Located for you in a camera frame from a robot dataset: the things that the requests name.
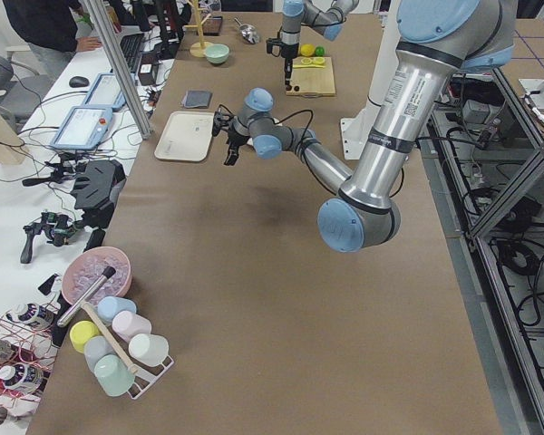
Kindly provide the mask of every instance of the jeans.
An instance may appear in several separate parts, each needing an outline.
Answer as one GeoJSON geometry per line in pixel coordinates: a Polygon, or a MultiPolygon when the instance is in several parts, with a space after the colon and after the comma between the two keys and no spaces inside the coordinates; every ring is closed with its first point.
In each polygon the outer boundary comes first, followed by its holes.
{"type": "Polygon", "coordinates": [[[43,65],[46,74],[54,82],[64,71],[74,56],[74,52],[59,52],[52,48],[44,48],[33,43],[28,43],[30,50],[34,53],[38,61],[43,65]]]}

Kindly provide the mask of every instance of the black mouse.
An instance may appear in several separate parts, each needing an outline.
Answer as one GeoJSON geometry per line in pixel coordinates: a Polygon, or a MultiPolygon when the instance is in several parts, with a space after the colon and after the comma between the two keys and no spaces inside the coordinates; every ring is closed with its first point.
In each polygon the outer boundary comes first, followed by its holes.
{"type": "Polygon", "coordinates": [[[72,88],[83,88],[88,86],[89,83],[89,79],[80,75],[75,75],[74,77],[71,77],[71,80],[69,80],[69,86],[72,88]]]}

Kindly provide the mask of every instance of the yellow lemon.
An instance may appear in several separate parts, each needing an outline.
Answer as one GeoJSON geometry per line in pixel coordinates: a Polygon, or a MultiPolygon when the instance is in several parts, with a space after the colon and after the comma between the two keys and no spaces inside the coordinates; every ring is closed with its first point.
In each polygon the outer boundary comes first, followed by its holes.
{"type": "Polygon", "coordinates": [[[303,56],[312,56],[315,53],[315,47],[311,43],[305,43],[300,46],[300,54],[303,56]]]}

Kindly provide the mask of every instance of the gray chair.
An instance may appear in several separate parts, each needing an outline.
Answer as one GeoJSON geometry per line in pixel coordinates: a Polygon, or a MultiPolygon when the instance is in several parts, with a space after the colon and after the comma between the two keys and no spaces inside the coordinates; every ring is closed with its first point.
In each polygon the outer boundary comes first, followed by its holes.
{"type": "Polygon", "coordinates": [[[29,49],[27,46],[8,47],[6,58],[0,56],[0,114],[15,131],[22,128],[53,85],[48,76],[12,59],[21,51],[29,49]],[[25,68],[33,75],[20,81],[13,80],[13,65],[25,68]]]}

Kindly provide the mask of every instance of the white table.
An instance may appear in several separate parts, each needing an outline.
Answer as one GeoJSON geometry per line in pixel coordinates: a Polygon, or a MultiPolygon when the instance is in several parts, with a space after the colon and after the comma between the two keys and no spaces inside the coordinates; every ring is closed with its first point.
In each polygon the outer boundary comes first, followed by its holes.
{"type": "MultiPolygon", "coordinates": [[[[124,27],[123,31],[125,34],[130,34],[138,32],[139,29],[124,27]]],[[[158,32],[159,30],[155,29],[146,35],[148,42],[144,47],[145,50],[149,50],[159,41],[155,39],[158,32]]],[[[160,64],[157,78],[159,86],[157,88],[160,88],[161,83],[167,78],[172,65],[173,61],[163,61],[160,64]]],[[[71,77],[81,75],[93,83],[98,73],[108,73],[110,69],[111,66],[102,48],[93,52],[78,53],[44,99],[51,99],[67,92],[87,91],[89,88],[71,88],[68,84],[71,77]]],[[[139,95],[145,95],[146,88],[138,86],[139,95]]],[[[58,127],[69,109],[83,102],[85,93],[63,95],[60,98],[48,100],[34,112],[24,129],[58,127]]],[[[50,143],[55,133],[56,129],[36,129],[23,132],[20,137],[30,144],[27,148],[28,152],[37,162],[41,163],[54,156],[53,151],[48,150],[44,145],[50,143]]],[[[125,173],[128,175],[141,143],[141,135],[138,133],[127,106],[114,113],[105,138],[111,137],[113,133],[112,140],[103,139],[98,150],[102,155],[105,153],[116,154],[114,158],[122,163],[125,173]]],[[[50,172],[50,168],[44,168],[40,171],[39,176],[47,177],[50,172]]],[[[46,244],[46,237],[41,234],[34,238],[32,262],[28,265],[21,264],[20,255],[26,240],[23,231],[24,225],[40,217],[41,212],[45,209],[57,213],[63,212],[71,217],[74,213],[77,219],[80,219],[82,214],[81,210],[73,209],[74,198],[64,193],[72,189],[73,181],[53,184],[53,187],[60,190],[56,192],[57,197],[45,184],[29,188],[23,187],[19,179],[26,177],[36,177],[35,162],[31,159],[25,159],[18,166],[0,164],[1,180],[17,180],[13,182],[0,181],[0,316],[18,304],[30,302],[46,304],[53,300],[52,295],[43,296],[40,294],[37,287],[50,275],[64,273],[66,267],[84,250],[91,231],[86,228],[72,238],[70,245],[62,247],[46,244]]],[[[36,403],[18,401],[12,412],[14,414],[23,413],[35,407],[36,403]]],[[[24,432],[25,430],[17,428],[11,423],[0,426],[0,435],[24,432]]]]}

